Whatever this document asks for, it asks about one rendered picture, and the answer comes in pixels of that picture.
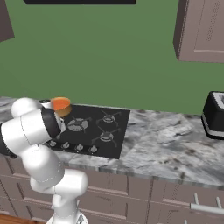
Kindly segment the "black hob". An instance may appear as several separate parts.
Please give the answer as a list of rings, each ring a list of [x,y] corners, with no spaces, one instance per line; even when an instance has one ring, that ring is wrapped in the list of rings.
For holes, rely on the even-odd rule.
[[[119,159],[129,118],[128,109],[74,104],[71,113],[64,118],[66,130],[52,139],[57,144],[50,146],[50,140],[46,145],[53,151]],[[65,142],[70,146],[62,149]],[[75,150],[78,144],[84,146],[83,150]],[[98,151],[91,154],[88,150],[93,145]]]

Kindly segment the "brown wall cupboard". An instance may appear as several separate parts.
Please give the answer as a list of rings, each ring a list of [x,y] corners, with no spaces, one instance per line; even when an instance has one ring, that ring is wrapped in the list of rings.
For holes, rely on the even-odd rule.
[[[0,0],[0,43],[14,38],[5,0]]]

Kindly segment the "black toaster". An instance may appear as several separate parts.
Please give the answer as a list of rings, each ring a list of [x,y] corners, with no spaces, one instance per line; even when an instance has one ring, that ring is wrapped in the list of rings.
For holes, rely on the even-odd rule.
[[[211,91],[208,94],[201,121],[208,137],[224,140],[224,92]]]

